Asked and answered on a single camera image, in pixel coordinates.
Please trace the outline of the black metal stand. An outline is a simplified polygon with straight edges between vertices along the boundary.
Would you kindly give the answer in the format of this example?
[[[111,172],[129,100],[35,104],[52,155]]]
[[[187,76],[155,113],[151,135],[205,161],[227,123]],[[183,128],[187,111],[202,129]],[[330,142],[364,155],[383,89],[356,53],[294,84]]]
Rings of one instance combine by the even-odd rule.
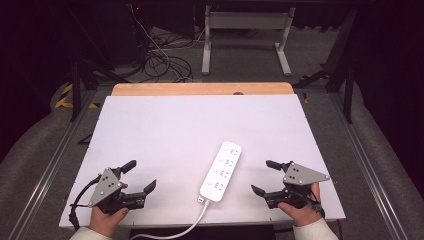
[[[346,44],[348,43],[350,32],[355,21],[357,11],[351,9],[343,24],[340,27],[339,33],[333,44],[332,49],[327,57],[326,62],[322,65],[322,69],[311,76],[302,77],[298,83],[293,84],[294,88],[303,88],[324,76],[328,76],[329,80],[325,86],[328,93],[336,93],[342,85],[345,86],[343,115],[346,121],[351,124],[351,107],[353,97],[353,70],[350,66],[345,54]]]
[[[106,0],[75,0],[64,4],[68,17],[66,29],[72,56],[73,115],[82,109],[81,84],[96,90],[97,77],[118,83],[124,78],[113,73],[118,66],[130,65],[138,50],[127,6]]]

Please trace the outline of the person's left hand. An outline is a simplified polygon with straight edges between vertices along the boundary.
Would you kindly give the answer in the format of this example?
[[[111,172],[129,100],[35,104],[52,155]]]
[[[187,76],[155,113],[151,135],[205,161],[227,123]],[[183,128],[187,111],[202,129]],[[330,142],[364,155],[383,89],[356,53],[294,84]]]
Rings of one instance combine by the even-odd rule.
[[[98,207],[91,211],[89,228],[105,237],[112,237],[118,224],[127,216],[128,208],[122,208],[113,215],[103,213]]]

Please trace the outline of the white metal desk frame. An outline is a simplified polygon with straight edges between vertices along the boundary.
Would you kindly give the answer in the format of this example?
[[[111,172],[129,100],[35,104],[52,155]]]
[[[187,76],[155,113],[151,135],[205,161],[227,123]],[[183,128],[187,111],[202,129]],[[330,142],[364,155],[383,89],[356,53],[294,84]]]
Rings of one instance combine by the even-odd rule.
[[[260,12],[220,12],[212,11],[211,5],[205,7],[204,47],[201,73],[208,75],[211,62],[211,29],[258,29],[282,30],[281,40],[274,44],[281,69],[285,76],[292,74],[287,57],[285,45],[295,16],[295,8],[289,8],[283,13]]]

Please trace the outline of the person's right hand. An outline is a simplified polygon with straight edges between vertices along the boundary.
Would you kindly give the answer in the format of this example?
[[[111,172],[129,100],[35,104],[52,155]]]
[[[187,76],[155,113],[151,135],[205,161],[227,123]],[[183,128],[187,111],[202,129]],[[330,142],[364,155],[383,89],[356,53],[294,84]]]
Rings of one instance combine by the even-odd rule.
[[[311,199],[317,202],[321,201],[320,187],[318,183],[311,184]],[[306,205],[302,209],[297,209],[287,203],[280,202],[278,207],[294,220],[297,227],[303,227],[322,219],[319,211],[314,210],[311,206]]]

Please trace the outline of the aluminium floor rail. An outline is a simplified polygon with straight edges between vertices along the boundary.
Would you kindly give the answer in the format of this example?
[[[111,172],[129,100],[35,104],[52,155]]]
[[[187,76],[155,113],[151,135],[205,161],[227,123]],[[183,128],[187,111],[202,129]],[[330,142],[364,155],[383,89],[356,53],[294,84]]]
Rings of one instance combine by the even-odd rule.
[[[20,214],[7,240],[23,240],[25,234],[28,231],[28,228],[30,227],[36,213],[38,212],[45,196],[49,191],[49,188],[69,149],[70,142],[75,135],[81,119],[83,118],[86,110],[89,108],[89,105],[95,94],[96,92],[94,90],[88,90],[83,94],[79,112],[76,114],[76,116],[72,117],[72,121],[68,123],[66,131],[64,132],[59,145],[50,158],[49,164],[41,175],[41,178],[37,181],[35,189],[33,190],[24,210]]]
[[[397,214],[394,211],[393,205],[388,198],[386,190],[384,189],[379,177],[376,174],[373,166],[371,165],[370,159],[360,142],[360,139],[351,123],[349,123],[344,115],[342,103],[336,94],[329,94],[329,98],[338,116],[341,119],[342,125],[347,132],[348,139],[353,147],[353,152],[356,156],[356,160],[361,169],[362,175],[364,176],[368,188],[376,202],[376,205],[381,213],[383,220],[390,232],[393,240],[408,240],[404,233],[404,229],[399,222]]]

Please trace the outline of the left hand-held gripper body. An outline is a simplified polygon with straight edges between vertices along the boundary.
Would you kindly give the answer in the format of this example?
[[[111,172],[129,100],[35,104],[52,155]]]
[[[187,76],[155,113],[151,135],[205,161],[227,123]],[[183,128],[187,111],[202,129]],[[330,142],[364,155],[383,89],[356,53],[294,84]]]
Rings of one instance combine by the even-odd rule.
[[[122,192],[123,184],[120,181],[122,174],[127,173],[132,166],[123,166],[115,169],[106,168],[101,174],[88,206],[98,207],[104,214],[113,215],[118,210],[142,209],[145,204],[146,193],[139,192],[125,194]]]

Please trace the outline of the wooden table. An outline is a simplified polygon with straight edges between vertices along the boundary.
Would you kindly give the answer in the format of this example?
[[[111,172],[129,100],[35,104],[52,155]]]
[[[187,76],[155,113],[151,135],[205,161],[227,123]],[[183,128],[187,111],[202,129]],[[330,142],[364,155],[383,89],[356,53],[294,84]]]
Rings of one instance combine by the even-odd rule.
[[[112,96],[275,95],[293,94],[286,82],[239,83],[120,83]]]

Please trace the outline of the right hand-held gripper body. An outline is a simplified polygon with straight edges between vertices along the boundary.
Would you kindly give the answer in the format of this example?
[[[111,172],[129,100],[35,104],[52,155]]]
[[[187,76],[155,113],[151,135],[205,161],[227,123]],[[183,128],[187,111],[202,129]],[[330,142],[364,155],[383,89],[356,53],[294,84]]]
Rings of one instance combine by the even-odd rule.
[[[311,199],[311,184],[328,181],[329,175],[294,163],[281,163],[284,188],[281,191],[266,193],[264,199],[270,209],[278,207],[280,202],[287,203],[297,209],[310,205],[314,210],[321,210],[321,202]]]

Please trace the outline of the yellow black hazard tape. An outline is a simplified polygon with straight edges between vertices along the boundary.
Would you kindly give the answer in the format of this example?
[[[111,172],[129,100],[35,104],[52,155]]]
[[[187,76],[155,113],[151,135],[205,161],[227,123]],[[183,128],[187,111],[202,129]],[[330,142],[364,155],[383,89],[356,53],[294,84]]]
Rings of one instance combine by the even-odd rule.
[[[67,97],[71,93],[72,87],[73,87],[72,83],[68,83],[66,85],[66,87],[63,89],[58,101],[55,104],[56,108],[72,108],[73,107],[73,103],[67,101]]]

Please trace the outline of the white power strip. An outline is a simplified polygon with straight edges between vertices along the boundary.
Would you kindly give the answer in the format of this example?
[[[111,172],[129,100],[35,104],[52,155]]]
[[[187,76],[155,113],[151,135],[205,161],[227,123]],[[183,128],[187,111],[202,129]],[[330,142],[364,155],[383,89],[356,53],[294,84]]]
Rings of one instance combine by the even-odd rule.
[[[200,203],[207,200],[212,202],[222,200],[241,153],[242,148],[237,144],[228,141],[221,144],[200,187],[198,197]]]

